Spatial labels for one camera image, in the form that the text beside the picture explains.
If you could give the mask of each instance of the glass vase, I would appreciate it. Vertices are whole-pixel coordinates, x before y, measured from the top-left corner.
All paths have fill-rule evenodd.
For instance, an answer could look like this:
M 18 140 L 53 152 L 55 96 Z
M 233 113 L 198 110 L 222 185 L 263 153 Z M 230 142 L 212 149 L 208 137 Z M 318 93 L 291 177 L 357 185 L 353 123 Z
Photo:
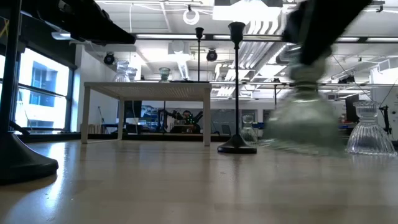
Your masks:
M 274 149 L 310 155 L 344 153 L 333 108 L 314 88 L 296 88 L 271 114 L 264 131 Z
M 169 76 L 170 76 L 170 69 L 169 68 L 160 68 L 160 81 L 161 83 L 168 83 Z
M 377 123 L 379 105 L 372 101 L 354 103 L 359 124 L 349 136 L 347 151 L 351 154 L 396 156 L 386 132 Z
M 129 76 L 127 75 L 127 67 L 129 62 L 126 60 L 118 60 L 116 62 L 116 75 L 113 78 L 114 82 L 130 82 Z
M 136 68 L 128 67 L 126 73 L 130 79 L 130 82 L 136 82 L 136 75 L 137 75 Z
M 257 134 L 256 134 L 255 130 L 252 127 L 253 116 L 250 115 L 250 114 L 243 115 L 242 116 L 242 121 L 243 121 L 243 128 L 242 128 L 242 131 L 241 131 L 242 138 L 248 144 L 257 144 L 258 137 L 257 137 Z

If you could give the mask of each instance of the clear glass vase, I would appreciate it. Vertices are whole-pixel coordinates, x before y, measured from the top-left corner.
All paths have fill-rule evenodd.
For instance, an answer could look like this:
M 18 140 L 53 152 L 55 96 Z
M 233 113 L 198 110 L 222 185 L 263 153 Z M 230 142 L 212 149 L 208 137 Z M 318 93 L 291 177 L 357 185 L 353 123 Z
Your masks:
M 136 68 L 128 67 L 126 73 L 130 79 L 130 82 L 136 82 L 136 75 L 137 75 Z
M 338 117 L 329 102 L 317 93 L 317 81 L 325 73 L 328 54 L 306 65 L 300 61 L 299 45 L 287 48 L 289 77 L 294 81 L 295 88 L 278 103 L 278 108 L 268 120 L 263 138 L 268 140 L 268 146 L 275 149 L 309 155 L 342 156 L 345 147 L 338 131 Z
M 242 116 L 242 121 L 244 123 L 242 131 L 241 131 L 242 138 L 248 144 L 257 144 L 258 137 L 257 137 L 257 134 L 256 134 L 255 130 L 252 127 L 253 116 L 251 116 L 250 114 L 243 115 Z
M 129 62 L 126 60 L 118 60 L 116 62 L 116 75 L 113 78 L 114 82 L 130 82 L 129 76 L 127 75 L 127 68 Z
M 358 101 L 354 106 L 359 124 L 349 137 L 347 151 L 352 154 L 396 156 L 388 135 L 377 123 L 379 105 L 372 101 Z
M 292 90 L 271 114 L 263 138 L 274 149 L 320 156 L 344 154 L 333 108 L 314 88 Z
M 159 82 L 168 83 L 169 76 L 170 76 L 170 69 L 169 68 L 160 68 L 159 73 L 160 73 L 160 81 Z

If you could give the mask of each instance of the candlestick base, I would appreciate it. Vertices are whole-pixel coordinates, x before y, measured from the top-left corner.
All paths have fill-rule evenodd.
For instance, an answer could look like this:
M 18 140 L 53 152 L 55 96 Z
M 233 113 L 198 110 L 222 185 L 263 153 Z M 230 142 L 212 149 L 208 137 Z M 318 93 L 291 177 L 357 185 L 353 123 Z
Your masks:
M 0 184 L 35 180 L 57 173 L 58 162 L 27 147 L 14 133 L 0 138 Z
M 249 145 L 239 134 L 235 134 L 228 142 L 218 146 L 217 151 L 231 154 L 256 154 L 257 148 Z

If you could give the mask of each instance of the white table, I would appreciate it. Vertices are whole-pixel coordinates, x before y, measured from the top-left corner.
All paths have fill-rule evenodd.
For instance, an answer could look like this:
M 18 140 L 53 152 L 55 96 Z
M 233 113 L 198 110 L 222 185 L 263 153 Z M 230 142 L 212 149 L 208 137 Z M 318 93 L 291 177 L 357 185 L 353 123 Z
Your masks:
M 86 82 L 81 124 L 81 143 L 87 144 L 88 113 L 90 112 L 90 92 L 97 91 L 119 100 L 118 140 L 123 136 L 124 102 L 126 100 L 156 101 L 202 101 L 203 102 L 203 143 L 210 146 L 210 92 L 207 83 L 115 83 Z

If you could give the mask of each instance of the black candlestick holder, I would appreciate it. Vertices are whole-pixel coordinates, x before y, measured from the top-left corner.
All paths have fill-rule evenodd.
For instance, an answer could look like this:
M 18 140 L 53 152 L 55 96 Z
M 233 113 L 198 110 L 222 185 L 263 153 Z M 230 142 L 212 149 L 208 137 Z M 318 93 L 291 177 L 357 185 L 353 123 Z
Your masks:
M 228 25 L 231 40 L 235 46 L 235 134 L 228 142 L 218 146 L 217 151 L 232 154 L 255 154 L 257 148 L 249 145 L 239 134 L 239 43 L 243 40 L 243 22 L 232 22 Z
M 197 27 L 195 28 L 195 31 L 198 39 L 198 82 L 200 82 L 200 39 L 203 37 L 204 28 Z
M 34 180 L 56 174 L 58 162 L 31 150 L 9 132 L 12 94 L 16 86 L 15 62 L 22 0 L 14 0 L 10 13 L 9 35 L 4 65 L 0 104 L 0 185 Z

